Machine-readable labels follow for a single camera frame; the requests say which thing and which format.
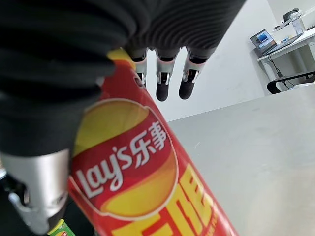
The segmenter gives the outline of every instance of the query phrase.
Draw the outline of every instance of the silver metal joint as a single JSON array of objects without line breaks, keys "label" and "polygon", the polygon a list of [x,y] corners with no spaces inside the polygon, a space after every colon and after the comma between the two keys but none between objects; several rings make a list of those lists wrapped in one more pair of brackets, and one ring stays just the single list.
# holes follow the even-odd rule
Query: silver metal joint
[{"label": "silver metal joint", "polygon": [[31,231],[46,234],[55,226],[49,219],[67,200],[69,150],[34,157],[2,154],[1,159],[7,174],[26,187],[23,196],[10,192],[9,200]]}]

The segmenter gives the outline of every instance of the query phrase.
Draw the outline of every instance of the yellow lettering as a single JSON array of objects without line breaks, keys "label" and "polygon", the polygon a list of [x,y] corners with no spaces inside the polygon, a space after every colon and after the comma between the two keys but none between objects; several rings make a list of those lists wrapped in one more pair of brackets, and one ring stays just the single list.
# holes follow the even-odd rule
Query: yellow lettering
[{"label": "yellow lettering", "polygon": [[189,218],[197,234],[200,234],[202,231],[202,225],[191,203],[187,200],[179,184],[176,186],[175,193],[173,194],[173,197],[166,206],[166,208],[169,214],[172,216],[172,219],[174,220],[181,234],[183,236],[192,236],[194,235],[194,233],[191,230],[189,224],[187,223],[181,210],[179,209],[177,202],[182,206],[185,216]]},{"label": "yellow lettering", "polygon": [[[130,224],[127,224],[119,229],[113,230],[113,236],[142,236],[142,231],[146,230],[147,228],[151,227],[157,221],[160,220],[160,215],[156,214],[148,219],[134,221]],[[168,224],[164,224],[161,228],[155,231],[153,236],[171,236],[173,232]]]},{"label": "yellow lettering", "polygon": [[173,231],[169,224],[165,224],[150,236],[173,236]]},{"label": "yellow lettering", "polygon": [[213,228],[213,226],[210,226],[207,232],[207,236],[213,236],[214,232],[215,232],[215,228]]},{"label": "yellow lettering", "polygon": [[212,214],[211,206],[213,205],[213,199],[204,193],[204,187],[190,164],[187,165],[185,173],[181,177],[180,184],[196,209],[203,225],[207,226]]}]

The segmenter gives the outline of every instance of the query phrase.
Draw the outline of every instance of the table surface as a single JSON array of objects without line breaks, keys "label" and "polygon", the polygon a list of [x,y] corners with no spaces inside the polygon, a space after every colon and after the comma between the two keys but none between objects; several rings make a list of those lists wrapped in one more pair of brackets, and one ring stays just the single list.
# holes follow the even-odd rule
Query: table surface
[{"label": "table surface", "polygon": [[241,236],[315,235],[315,86],[170,122]]},{"label": "table surface", "polygon": [[[281,48],[281,49],[275,51],[271,55],[278,54],[284,50],[288,50],[288,52],[290,52],[291,51],[290,49],[292,49],[293,46],[296,46],[297,44],[299,44],[299,43],[301,43],[301,42],[303,42],[303,41],[305,41],[305,40],[307,40],[313,36],[315,36],[315,28],[305,31],[303,33],[303,35],[301,37],[299,37],[297,40],[295,40],[293,43],[291,43],[290,45],[288,45],[284,48]],[[258,58],[257,61],[261,61],[261,60],[264,60],[266,58],[268,58],[268,56],[263,56],[263,57]]]}]

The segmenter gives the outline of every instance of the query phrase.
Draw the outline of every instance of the lay's logo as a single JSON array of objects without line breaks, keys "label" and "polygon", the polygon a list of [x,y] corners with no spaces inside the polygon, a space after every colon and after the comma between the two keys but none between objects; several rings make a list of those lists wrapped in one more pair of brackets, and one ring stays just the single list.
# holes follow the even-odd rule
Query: lay's logo
[{"label": "lay's logo", "polygon": [[163,208],[177,183],[178,164],[169,135],[149,108],[111,99],[86,113],[71,175],[98,214],[131,220]]}]

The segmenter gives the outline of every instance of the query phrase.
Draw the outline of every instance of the lay's chips canister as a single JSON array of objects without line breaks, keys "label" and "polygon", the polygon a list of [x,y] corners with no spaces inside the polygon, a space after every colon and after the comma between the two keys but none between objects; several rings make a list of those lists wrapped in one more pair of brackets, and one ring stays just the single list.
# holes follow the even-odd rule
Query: lay's chips canister
[{"label": "lay's chips canister", "polygon": [[102,236],[236,236],[120,51],[77,135],[70,195]]}]

